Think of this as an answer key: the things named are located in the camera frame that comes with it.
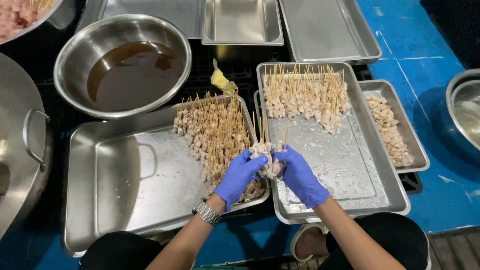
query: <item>metal tray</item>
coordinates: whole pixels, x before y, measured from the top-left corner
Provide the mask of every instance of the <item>metal tray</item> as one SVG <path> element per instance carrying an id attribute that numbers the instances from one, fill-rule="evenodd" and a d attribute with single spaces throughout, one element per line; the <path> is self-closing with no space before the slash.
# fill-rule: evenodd
<path id="1" fill-rule="evenodd" d="M 189 39 L 202 38 L 203 0 L 87 0 L 76 31 L 101 19 L 133 13 L 165 19 Z"/>
<path id="2" fill-rule="evenodd" d="M 230 102 L 217 98 L 219 103 Z M 239 100 L 253 141 L 250 114 Z M 63 235 L 69 254 L 81 255 L 109 232 L 149 237 L 182 227 L 192 217 L 192 207 L 207 191 L 199 180 L 200 162 L 189 156 L 185 138 L 172 132 L 176 111 L 177 105 L 85 123 L 73 132 Z M 234 205 L 231 211 L 260 204 L 269 195 L 266 189 L 261 198 Z"/>
<path id="3" fill-rule="evenodd" d="M 204 45 L 283 45 L 276 0 L 205 0 Z"/>
<path id="4" fill-rule="evenodd" d="M 418 172 L 428 169 L 428 167 L 430 167 L 430 160 L 428 159 L 417 134 L 413 130 L 412 124 L 410 124 L 410 121 L 408 120 L 407 114 L 396 95 L 393 85 L 386 80 L 361 81 L 359 82 L 359 85 L 364 96 L 385 98 L 387 100 L 387 105 L 392 107 L 391 110 L 393 111 L 395 119 L 400 121 L 397 125 L 397 130 L 400 135 L 402 135 L 403 142 L 408 146 L 408 153 L 413 156 L 415 160 L 409 166 L 398 167 L 396 172 Z"/>
<path id="5" fill-rule="evenodd" d="M 266 114 L 262 78 L 265 67 L 269 73 L 274 64 L 257 66 L 258 86 L 262 112 Z M 295 63 L 286 63 L 291 73 Z M 410 201 L 395 171 L 373 117 L 360 90 L 352 67 L 346 62 L 308 63 L 317 70 L 319 65 L 330 65 L 335 71 L 344 72 L 348 84 L 348 97 L 352 108 L 342 117 L 344 126 L 336 134 L 324 131 L 315 121 L 306 121 L 302 116 L 295 119 L 268 119 L 270 140 L 277 136 L 283 141 L 287 123 L 288 144 L 304 156 L 313 173 L 323 186 L 350 216 L 376 212 L 407 214 Z M 306 64 L 297 63 L 297 68 L 306 70 Z M 286 224 L 319 222 L 311 209 L 306 209 L 283 181 L 273 180 L 273 199 L 277 217 Z"/>
<path id="6" fill-rule="evenodd" d="M 375 63 L 382 51 L 355 0 L 280 0 L 293 59 Z"/>

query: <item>hand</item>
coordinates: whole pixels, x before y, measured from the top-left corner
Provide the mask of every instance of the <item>hand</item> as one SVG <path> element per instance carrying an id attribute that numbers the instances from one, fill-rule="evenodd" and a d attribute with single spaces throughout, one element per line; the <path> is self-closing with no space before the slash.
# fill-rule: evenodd
<path id="1" fill-rule="evenodd" d="M 213 193 L 217 193 L 227 202 L 226 211 L 230 210 L 232 204 L 240 200 L 241 194 L 251 180 L 260 179 L 257 171 L 268 162 L 266 156 L 250 160 L 251 155 L 252 153 L 247 149 L 232 159 L 220 185 L 213 190 Z"/>
<path id="2" fill-rule="evenodd" d="M 299 153 L 287 146 L 286 152 L 277 152 L 275 157 L 287 163 L 283 181 L 307 208 L 314 208 L 325 202 L 330 194 L 318 182 L 310 166 Z"/>

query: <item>pot handle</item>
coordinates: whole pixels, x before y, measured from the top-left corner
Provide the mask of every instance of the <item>pot handle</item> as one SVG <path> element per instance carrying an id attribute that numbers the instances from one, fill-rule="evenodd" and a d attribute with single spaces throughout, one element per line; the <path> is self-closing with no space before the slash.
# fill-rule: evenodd
<path id="1" fill-rule="evenodd" d="M 25 146 L 25 151 L 27 151 L 27 154 L 33 159 L 35 159 L 38 163 L 40 163 L 40 171 L 44 172 L 45 163 L 43 162 L 43 159 L 41 159 L 34 152 L 32 152 L 32 150 L 30 149 L 30 146 L 28 145 L 28 126 L 30 125 L 30 120 L 32 119 L 32 116 L 35 112 L 40 113 L 46 118 L 47 122 L 50 122 L 50 117 L 46 115 L 44 112 L 40 111 L 39 109 L 29 110 L 24 120 L 24 129 L 23 129 L 24 146 Z"/>

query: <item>forearm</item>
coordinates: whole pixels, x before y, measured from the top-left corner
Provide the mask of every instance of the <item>forearm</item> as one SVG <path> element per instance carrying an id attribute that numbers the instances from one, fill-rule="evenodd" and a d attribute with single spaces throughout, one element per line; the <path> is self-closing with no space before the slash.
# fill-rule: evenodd
<path id="1" fill-rule="evenodd" d="M 373 240 L 330 196 L 313 208 L 356 270 L 404 270 L 405 268 Z"/>
<path id="2" fill-rule="evenodd" d="M 217 213 L 222 214 L 224 212 L 225 201 L 217 194 L 213 193 L 206 203 Z M 195 260 L 212 229 L 212 225 L 201 220 L 199 214 L 195 214 L 162 252 L 155 257 L 146 270 L 190 269 L 193 260 Z"/>

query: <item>blue floor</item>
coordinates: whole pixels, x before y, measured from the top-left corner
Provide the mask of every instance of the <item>blue floor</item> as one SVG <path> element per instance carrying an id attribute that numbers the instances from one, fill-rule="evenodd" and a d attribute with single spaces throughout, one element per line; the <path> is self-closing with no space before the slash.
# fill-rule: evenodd
<path id="1" fill-rule="evenodd" d="M 425 232 L 480 225 L 480 171 L 449 154 L 436 139 L 430 123 L 432 109 L 444 98 L 446 85 L 463 67 L 419 0 L 357 2 L 383 51 L 381 59 L 370 65 L 373 77 L 393 84 L 431 162 L 427 171 L 419 173 L 423 191 L 408 196 L 408 216 Z M 275 216 L 226 218 L 208 237 L 197 257 L 197 266 L 288 254 L 289 242 L 298 227 L 282 224 Z M 12 262 L 9 269 L 78 267 L 79 259 L 61 250 L 59 235 L 43 239 L 32 234 L 22 238 L 27 239 L 26 243 L 8 252 L 12 256 L 24 252 L 27 259 Z M 49 247 L 39 259 L 35 251 L 45 244 Z"/>

